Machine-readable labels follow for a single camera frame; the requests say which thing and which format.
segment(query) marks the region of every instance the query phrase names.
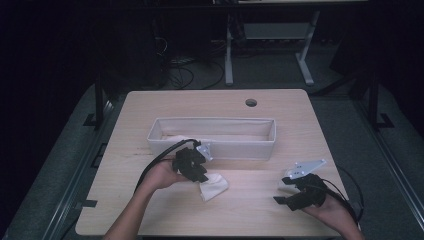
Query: white cloth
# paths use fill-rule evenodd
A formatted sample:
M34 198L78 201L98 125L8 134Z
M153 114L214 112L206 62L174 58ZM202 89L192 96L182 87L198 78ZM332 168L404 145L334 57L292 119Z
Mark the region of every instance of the white cloth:
M209 201L218 194L228 189L228 182L219 173L206 173L205 176L209 179L206 182L200 183L200 196L203 201Z

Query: white tray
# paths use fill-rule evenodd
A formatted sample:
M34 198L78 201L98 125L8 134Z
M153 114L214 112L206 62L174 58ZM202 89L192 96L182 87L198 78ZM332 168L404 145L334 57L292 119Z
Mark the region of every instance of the white tray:
M213 159L268 160L275 137L275 120L268 118L157 118L147 140L155 157L194 138L209 145ZM192 147L175 151L185 146Z

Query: human arm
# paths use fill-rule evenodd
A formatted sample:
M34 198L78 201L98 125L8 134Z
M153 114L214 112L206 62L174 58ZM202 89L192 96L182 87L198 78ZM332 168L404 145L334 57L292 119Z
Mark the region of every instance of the human arm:
M346 240L365 239L346 208L329 194L326 195L325 201L321 206L310 206L302 210L340 233Z
M153 193L185 180L185 177L172 170L172 161L165 160L155 165L146 174L143 182L103 239L135 239Z

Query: hole in table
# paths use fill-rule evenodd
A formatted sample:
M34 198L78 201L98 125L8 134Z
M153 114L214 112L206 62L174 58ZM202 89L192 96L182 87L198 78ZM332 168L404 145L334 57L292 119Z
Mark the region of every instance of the hole in table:
M249 98L246 100L246 105L249 107L255 107L258 105L258 102L255 99Z

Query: white metal frame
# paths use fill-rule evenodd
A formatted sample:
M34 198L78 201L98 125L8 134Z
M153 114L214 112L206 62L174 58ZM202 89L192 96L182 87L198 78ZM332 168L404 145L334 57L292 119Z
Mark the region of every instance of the white metal frame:
M305 62L312 37L315 32L319 11L315 11L309 23L249 23L244 24L247 39L304 39L305 45L299 53L296 53L296 60L306 85L314 85L308 65ZM233 67L231 62L231 33L227 25L227 52L225 56L225 84L234 84Z

